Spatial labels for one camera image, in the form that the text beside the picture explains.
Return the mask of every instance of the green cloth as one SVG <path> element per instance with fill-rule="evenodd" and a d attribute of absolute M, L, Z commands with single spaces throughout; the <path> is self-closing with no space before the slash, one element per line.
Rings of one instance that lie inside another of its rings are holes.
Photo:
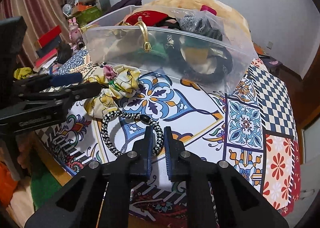
<path fill-rule="evenodd" d="M 36 151 L 30 153 L 31 162 L 31 195 L 33 204 L 38 210 L 60 188 L 60 183 L 43 164 Z"/>

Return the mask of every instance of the bolt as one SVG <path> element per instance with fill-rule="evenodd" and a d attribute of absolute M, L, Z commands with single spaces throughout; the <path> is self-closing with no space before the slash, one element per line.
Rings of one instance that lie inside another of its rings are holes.
<path fill-rule="evenodd" d="M 97 168 L 99 166 L 99 162 L 97 162 L 97 161 L 91 161 L 90 163 L 89 163 L 89 167 L 90 168 Z"/>
<path fill-rule="evenodd" d="M 183 158 L 188 158 L 190 157 L 190 152 L 189 151 L 183 151 L 180 153 L 180 155 L 183 157 Z"/>
<path fill-rule="evenodd" d="M 127 155 L 129 158 L 135 158 L 138 155 L 138 153 L 136 153 L 135 151 L 129 151 Z"/>
<path fill-rule="evenodd" d="M 222 167 L 222 168 L 226 168 L 229 166 L 229 163 L 226 162 L 225 160 L 222 160 L 219 162 L 219 166 Z"/>

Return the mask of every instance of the green object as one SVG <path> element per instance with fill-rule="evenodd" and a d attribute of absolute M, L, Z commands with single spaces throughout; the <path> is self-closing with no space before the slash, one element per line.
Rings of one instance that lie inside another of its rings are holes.
<path fill-rule="evenodd" d="M 74 17 L 76 17 L 80 28 L 87 25 L 89 22 L 100 18 L 101 16 L 102 12 L 97 8 L 97 6 L 93 6 L 87 10 L 74 14 Z"/>
<path fill-rule="evenodd" d="M 43 164 L 36 151 L 30 153 L 31 161 L 31 195 L 38 210 L 60 188 L 60 183 Z"/>

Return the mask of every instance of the patterned tablecloth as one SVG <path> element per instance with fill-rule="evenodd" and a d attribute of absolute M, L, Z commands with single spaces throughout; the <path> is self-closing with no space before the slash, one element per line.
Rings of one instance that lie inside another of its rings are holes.
<path fill-rule="evenodd" d="M 94 68 L 85 49 L 75 54 L 59 74 Z M 300 194 L 297 133 L 285 84 L 267 72 L 261 60 L 250 65 L 232 95 L 206 93 L 194 83 L 170 78 L 161 71 L 141 72 L 134 97 L 120 100 L 122 110 L 147 114 L 202 159 L 228 161 L 283 216 Z M 100 137 L 101 122 L 76 102 L 64 124 L 37 131 L 45 148 L 70 174 L 92 160 L 115 160 Z M 144 134 L 145 125 L 122 118 L 109 123 L 111 140 L 122 151 Z M 171 183 L 164 152 L 153 160 L 151 179 L 133 188 L 130 212 L 171 227 L 186 226 L 185 183 Z"/>

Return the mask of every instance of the curtain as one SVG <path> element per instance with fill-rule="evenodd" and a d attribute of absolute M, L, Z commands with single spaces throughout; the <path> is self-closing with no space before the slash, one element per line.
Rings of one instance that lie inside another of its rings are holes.
<path fill-rule="evenodd" d="M 55 26 L 60 26 L 63 40 L 69 39 L 68 23 L 61 5 L 62 0 L 2 0 L 0 3 L 1 18 L 23 16 L 28 26 L 23 49 L 18 55 L 23 66 L 34 67 L 38 58 L 34 43 Z"/>

